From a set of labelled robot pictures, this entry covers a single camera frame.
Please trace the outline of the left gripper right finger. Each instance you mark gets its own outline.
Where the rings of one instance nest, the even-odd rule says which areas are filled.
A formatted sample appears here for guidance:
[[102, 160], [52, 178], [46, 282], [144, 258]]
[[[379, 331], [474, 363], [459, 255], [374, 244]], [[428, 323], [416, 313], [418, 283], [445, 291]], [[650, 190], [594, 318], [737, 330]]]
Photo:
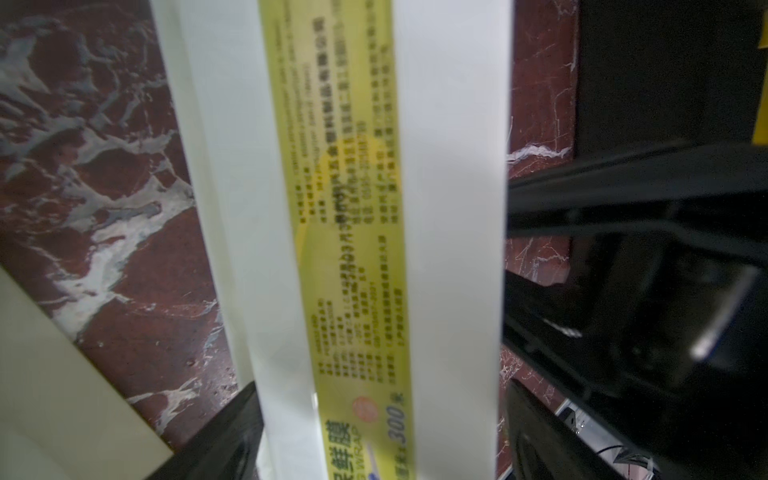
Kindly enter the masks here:
[[505, 418], [517, 479], [621, 477], [517, 380], [506, 390]]

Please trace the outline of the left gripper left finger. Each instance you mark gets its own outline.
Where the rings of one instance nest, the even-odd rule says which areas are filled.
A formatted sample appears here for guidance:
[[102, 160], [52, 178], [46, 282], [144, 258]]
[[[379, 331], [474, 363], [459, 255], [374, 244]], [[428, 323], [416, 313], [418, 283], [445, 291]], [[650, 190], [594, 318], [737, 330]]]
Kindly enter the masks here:
[[264, 430], [256, 384], [250, 382], [151, 479], [252, 479]]

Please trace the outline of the white dispenser box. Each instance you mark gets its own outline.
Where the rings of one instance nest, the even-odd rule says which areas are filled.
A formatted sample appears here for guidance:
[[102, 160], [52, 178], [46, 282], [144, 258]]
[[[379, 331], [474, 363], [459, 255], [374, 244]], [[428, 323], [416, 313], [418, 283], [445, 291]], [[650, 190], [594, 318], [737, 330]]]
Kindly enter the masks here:
[[144, 479], [169, 447], [7, 273], [1, 275], [1, 476]]

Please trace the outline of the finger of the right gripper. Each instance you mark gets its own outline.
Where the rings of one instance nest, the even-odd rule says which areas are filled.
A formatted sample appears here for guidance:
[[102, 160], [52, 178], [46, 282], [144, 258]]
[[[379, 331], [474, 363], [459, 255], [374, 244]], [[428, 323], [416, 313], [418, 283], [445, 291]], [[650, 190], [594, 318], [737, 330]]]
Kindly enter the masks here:
[[503, 343], [665, 479], [767, 475], [767, 150], [635, 148], [508, 186], [508, 239], [567, 279], [504, 285]]

